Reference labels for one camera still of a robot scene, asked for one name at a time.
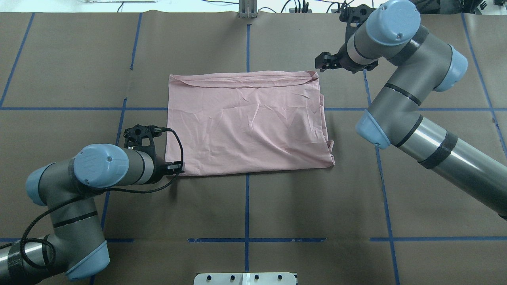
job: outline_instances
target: pink pillowcase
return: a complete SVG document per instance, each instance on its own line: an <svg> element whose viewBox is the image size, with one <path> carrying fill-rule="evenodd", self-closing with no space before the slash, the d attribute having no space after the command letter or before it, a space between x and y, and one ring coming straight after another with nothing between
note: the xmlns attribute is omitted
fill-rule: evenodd
<svg viewBox="0 0 507 285"><path fill-rule="evenodd" d="M169 76L167 127L185 175L324 168L335 164L318 74ZM179 160L168 135L166 161Z"/></svg>

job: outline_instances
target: pink cloth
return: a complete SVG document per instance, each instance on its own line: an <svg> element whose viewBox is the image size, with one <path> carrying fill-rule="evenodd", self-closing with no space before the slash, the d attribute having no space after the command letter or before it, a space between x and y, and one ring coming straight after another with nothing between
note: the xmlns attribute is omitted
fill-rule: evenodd
<svg viewBox="0 0 507 285"><path fill-rule="evenodd" d="M335 164L318 74L169 76L167 126L185 175L324 168ZM168 135L166 161L179 160Z"/></svg>

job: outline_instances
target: metal bracket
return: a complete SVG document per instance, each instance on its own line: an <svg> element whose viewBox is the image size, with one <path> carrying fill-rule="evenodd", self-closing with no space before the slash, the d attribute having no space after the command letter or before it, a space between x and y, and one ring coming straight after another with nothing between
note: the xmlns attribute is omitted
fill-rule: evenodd
<svg viewBox="0 0 507 285"><path fill-rule="evenodd" d="M297 285L298 275L289 272L200 273L194 285Z"/></svg>
<svg viewBox="0 0 507 285"><path fill-rule="evenodd" d="M257 0L239 0L239 18L257 18Z"/></svg>

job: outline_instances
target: light blue cap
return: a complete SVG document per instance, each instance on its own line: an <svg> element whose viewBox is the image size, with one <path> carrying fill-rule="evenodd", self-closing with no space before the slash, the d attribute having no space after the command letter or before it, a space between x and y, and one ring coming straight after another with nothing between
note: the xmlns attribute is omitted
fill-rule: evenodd
<svg viewBox="0 0 507 285"><path fill-rule="evenodd" d="M108 264L109 251L107 250L107 243L104 241L89 255L72 266L65 275L70 281L84 279L101 272Z"/></svg>
<svg viewBox="0 0 507 285"><path fill-rule="evenodd" d="M37 169L36 171L32 172L26 179L26 193L30 199L32 199L32 201L39 206L46 206L46 204L42 202L41 196L39 195L39 181L41 180L44 171L46 171L46 169L52 164L54 163L50 163L44 167Z"/></svg>
<svg viewBox="0 0 507 285"><path fill-rule="evenodd" d="M106 188L127 174L129 161L120 147L94 144L84 147L74 160L74 173L86 186Z"/></svg>
<svg viewBox="0 0 507 285"><path fill-rule="evenodd" d="M421 15L408 0L390 0L373 11L366 20L366 33L381 45L408 42L421 24Z"/></svg>
<svg viewBox="0 0 507 285"><path fill-rule="evenodd" d="M451 65L449 66L449 70L444 77L444 80L435 87L436 92L443 92L451 89L456 82L460 81L461 78L465 75L466 69L468 68L468 60L462 54L460 54L453 46L452 49L452 58Z"/></svg>
<svg viewBox="0 0 507 285"><path fill-rule="evenodd" d="M365 110L363 116L356 124L355 131L380 149L385 149L391 145L387 135L385 135L382 128L368 110Z"/></svg>

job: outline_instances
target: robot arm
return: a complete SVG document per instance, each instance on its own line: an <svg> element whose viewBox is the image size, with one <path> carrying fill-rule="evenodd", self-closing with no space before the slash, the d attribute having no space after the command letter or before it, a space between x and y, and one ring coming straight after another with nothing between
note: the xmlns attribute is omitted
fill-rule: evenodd
<svg viewBox="0 0 507 285"><path fill-rule="evenodd" d="M358 134L381 149L395 145L507 220L507 167L418 112L432 90L446 91L463 77L466 58L420 25L410 1L390 0L337 54L320 54L315 67L355 73L380 57L398 68L356 125Z"/></svg>
<svg viewBox="0 0 507 285"><path fill-rule="evenodd" d="M153 137L163 131L172 130L136 125L125 130L127 149L89 145L71 159L34 171L26 182L33 202L49 209L66 205L50 213L54 234L41 238L46 243L21 240L0 250L0 284L36 284L63 272L74 281L103 270L109 254L93 197L112 186L152 184L182 173L183 149L182 160L174 163L155 154ZM145 138L150 145L143 147Z"/></svg>

